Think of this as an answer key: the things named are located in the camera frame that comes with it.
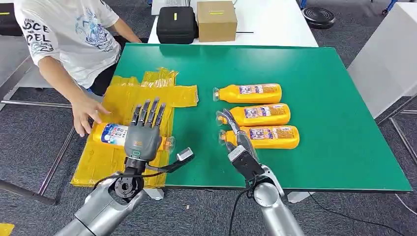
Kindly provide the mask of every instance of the cardboard box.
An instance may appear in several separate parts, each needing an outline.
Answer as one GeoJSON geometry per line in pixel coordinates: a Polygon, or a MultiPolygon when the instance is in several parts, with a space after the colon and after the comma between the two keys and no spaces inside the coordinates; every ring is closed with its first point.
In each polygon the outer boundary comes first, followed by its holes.
{"type": "Polygon", "coordinates": [[[232,1],[197,2],[200,42],[224,42],[236,39],[238,19],[232,1]]]}

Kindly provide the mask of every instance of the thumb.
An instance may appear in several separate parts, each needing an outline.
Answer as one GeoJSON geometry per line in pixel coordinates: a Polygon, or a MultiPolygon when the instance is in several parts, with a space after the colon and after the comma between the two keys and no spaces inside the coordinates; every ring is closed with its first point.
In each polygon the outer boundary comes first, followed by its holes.
{"type": "Polygon", "coordinates": [[[231,142],[226,142],[226,148],[227,151],[232,152],[233,150],[235,150],[236,146],[233,145],[231,142]]]}
{"type": "Polygon", "coordinates": [[[104,108],[103,105],[101,105],[101,103],[99,103],[99,102],[97,102],[97,110],[101,113],[104,113],[104,114],[110,114],[111,113],[106,108],[104,108]]]}

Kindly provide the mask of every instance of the bottle label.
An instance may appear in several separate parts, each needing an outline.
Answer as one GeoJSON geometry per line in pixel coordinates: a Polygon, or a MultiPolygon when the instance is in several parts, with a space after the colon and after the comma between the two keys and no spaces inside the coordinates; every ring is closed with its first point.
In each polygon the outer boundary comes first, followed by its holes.
{"type": "Polygon", "coordinates": [[[245,108],[244,112],[246,118],[270,117],[285,114],[284,106],[279,104],[273,106],[245,108]]]}
{"type": "Polygon", "coordinates": [[[273,127],[273,128],[251,128],[249,129],[250,139],[289,139],[294,137],[291,127],[273,127]]]}
{"type": "Polygon", "coordinates": [[[109,123],[101,134],[101,141],[106,144],[123,146],[126,141],[127,130],[127,126],[109,123]]]}
{"type": "Polygon", "coordinates": [[[267,92],[276,92],[276,85],[266,84],[266,85],[244,85],[239,86],[239,91],[241,94],[252,94],[252,93],[267,93],[267,92]]]}

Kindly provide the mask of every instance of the white t-shirt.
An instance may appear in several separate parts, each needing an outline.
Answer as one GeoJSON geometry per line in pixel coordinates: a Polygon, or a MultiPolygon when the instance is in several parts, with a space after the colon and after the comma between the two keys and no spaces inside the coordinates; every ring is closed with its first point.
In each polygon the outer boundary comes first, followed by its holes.
{"type": "Polygon", "coordinates": [[[119,60],[106,30],[119,16],[103,0],[15,0],[14,10],[33,62],[51,56],[85,88],[119,60]]]}

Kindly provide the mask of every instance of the white table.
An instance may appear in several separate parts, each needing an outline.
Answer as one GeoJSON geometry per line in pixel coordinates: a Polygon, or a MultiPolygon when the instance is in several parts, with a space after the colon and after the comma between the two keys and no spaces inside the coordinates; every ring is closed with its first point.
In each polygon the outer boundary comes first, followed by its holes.
{"type": "Polygon", "coordinates": [[[348,72],[374,118],[417,92],[417,3],[398,2],[348,72]]]}
{"type": "MultiPolygon", "coordinates": [[[[197,11],[197,1],[191,6],[197,11]]],[[[206,45],[262,45],[318,47],[300,8],[295,0],[238,0],[235,4],[239,32],[236,41],[200,43],[206,45]]],[[[155,17],[148,43],[158,44],[155,17]]]]}

